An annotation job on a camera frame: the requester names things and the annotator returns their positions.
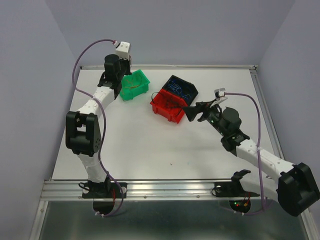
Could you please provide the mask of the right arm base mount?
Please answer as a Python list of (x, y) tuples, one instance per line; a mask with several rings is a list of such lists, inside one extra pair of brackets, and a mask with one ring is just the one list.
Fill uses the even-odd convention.
[(236, 197), (259, 197), (257, 191), (244, 190), (240, 180), (244, 177), (249, 177), (251, 174), (250, 170), (243, 169), (236, 171), (230, 178), (230, 181), (216, 181), (214, 187), (211, 189), (211, 194), (217, 198), (236, 198)]

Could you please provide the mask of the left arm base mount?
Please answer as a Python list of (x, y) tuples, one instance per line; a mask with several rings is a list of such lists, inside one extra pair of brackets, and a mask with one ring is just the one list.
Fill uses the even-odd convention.
[(82, 189), (83, 199), (121, 199), (127, 197), (127, 183), (119, 182), (120, 187), (106, 177), (103, 182), (80, 182), (78, 186)]

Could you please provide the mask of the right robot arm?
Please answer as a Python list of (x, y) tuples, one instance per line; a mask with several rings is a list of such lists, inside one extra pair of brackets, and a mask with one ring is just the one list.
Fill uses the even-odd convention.
[(268, 152), (240, 129), (241, 119), (231, 107), (221, 109), (217, 100), (197, 102), (183, 108), (192, 122), (200, 114), (198, 122), (208, 122), (220, 135), (227, 152), (257, 167), (236, 172), (230, 182), (231, 192), (260, 195), (261, 203), (277, 202), (289, 215), (297, 217), (320, 199), (320, 190), (308, 165), (294, 164)]

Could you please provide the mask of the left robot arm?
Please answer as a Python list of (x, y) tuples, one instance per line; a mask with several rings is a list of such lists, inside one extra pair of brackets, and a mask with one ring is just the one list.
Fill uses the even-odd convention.
[(99, 119), (106, 118), (105, 109), (121, 92), (123, 77), (130, 74), (130, 54), (107, 55), (94, 94), (89, 95), (81, 108), (66, 114), (65, 145), (79, 157), (87, 172), (87, 182), (79, 185), (86, 194), (92, 192), (106, 197), (111, 193), (111, 178), (101, 161), (107, 127), (100, 127)]

